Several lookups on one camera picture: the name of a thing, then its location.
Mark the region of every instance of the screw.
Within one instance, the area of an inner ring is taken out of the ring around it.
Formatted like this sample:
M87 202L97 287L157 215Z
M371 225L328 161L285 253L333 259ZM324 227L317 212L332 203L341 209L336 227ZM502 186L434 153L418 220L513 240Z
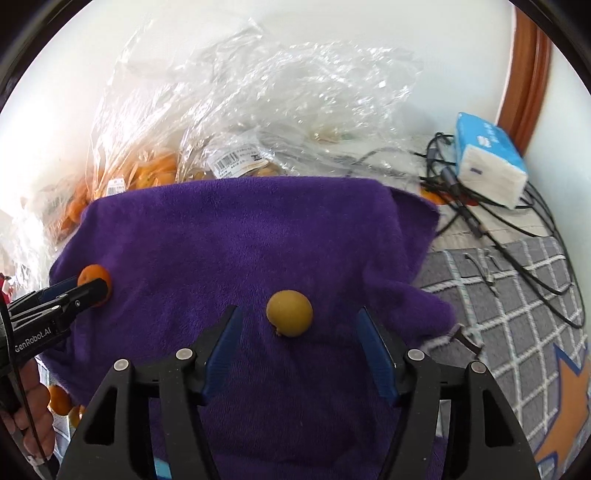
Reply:
M129 367L129 361L127 361L125 358L122 358L121 360L117 360L115 362L115 364L113 365L113 368L115 370L117 370L118 372L122 372L127 367Z
M417 350L416 348L409 350L407 355L411 360L414 360L416 362L420 362L421 360L425 360L425 354L422 351Z
M189 360L193 356L193 351L190 348L181 348L177 352L177 358L179 360Z
M472 362L471 366L472 371L477 374L483 374L486 372L486 365L482 362Z

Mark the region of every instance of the tissue pack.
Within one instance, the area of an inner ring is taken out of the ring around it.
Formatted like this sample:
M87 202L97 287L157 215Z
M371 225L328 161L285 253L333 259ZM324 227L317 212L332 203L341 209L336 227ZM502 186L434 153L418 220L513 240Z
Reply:
M468 113L456 124L457 178L481 195L514 209L527 171L509 136L499 127Z

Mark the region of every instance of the plastic bag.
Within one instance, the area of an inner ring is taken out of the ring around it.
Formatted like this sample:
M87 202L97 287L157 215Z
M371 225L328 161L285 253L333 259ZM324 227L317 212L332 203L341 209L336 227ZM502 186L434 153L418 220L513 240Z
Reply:
M195 170L239 176L259 168L258 157L290 175L416 179L397 111L420 70L411 53L350 43L285 48L253 26L197 62L212 72L211 88L181 142L180 180Z
M0 244L14 263L19 293L39 290L49 283L49 270L80 224L90 201L84 176L68 176L42 188L22 206Z
M176 182L323 175L404 187L417 178L397 111L420 71L411 53L283 47L252 24L163 68L145 54L150 28L126 48L96 115L94 198L158 184L138 177L162 152L178 155Z

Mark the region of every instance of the purple towel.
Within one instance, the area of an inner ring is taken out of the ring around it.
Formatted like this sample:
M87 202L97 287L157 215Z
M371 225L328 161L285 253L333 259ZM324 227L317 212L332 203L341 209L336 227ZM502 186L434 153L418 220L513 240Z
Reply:
M409 285L437 219L420 198L361 179L195 181L98 200L51 280L98 263L113 296L43 360L88 404L117 359L171 354L236 304L244 329L227 388L201 410L222 478L374 480L397 411L378 397L355 314L371 307L409 346L450 330L451 307ZM265 318L285 289L314 308L296 339ZM151 423L165 458L157 414ZM443 457L438 441L429 478Z

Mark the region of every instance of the finger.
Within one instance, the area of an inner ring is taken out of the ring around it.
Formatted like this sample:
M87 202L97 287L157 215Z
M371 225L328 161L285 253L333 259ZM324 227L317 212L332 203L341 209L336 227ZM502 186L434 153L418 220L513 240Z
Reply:
M51 454L53 453L53 450L56 446L56 432L55 430L51 429L49 432L47 432L47 434L43 437L43 438L39 438L39 440L41 441L41 448L43 448L43 455L45 456L45 458L49 458L51 456ZM25 447L27 448L27 451L38 458L41 458L41 455L39 455L39 447L37 446L37 442L35 441L35 437L33 437L33 441L31 445L28 445L28 443L25 445Z
M53 415L51 412L49 412L49 410L47 410L47 413L35 422L35 427L37 429L37 435L41 440L42 447L44 446L44 440L46 440L46 443L49 442L48 439L51 438L53 438L55 441L55 433L53 432ZM31 455L40 456L39 448L37 446L37 442L35 441L35 436L33 435L32 429L27 430L22 442Z
M33 421L36 423L42 415L45 414L51 395L45 385L38 384L27 394L27 401L29 408L31 409L31 415ZM27 412L24 408L18 410L14 415L14 423L21 430L29 428L29 419L27 418Z
M37 458L41 458L41 455L39 455L39 448L37 447L37 442L33 442L33 446L34 446L33 451L30 452L31 455L33 455ZM51 456L51 454L53 453L55 446L56 446L55 432L47 434L47 436L43 440L41 440L41 448L43 448L43 456L45 458L49 458Z
M29 390L32 390L39 384L39 367L34 358L29 360L25 366L21 368L21 380L25 392L29 392Z
M12 417L6 413L5 411L0 411L0 417L2 417L2 421L4 422L4 426L8 430L8 433L12 435L16 431L16 427L14 426L14 420Z

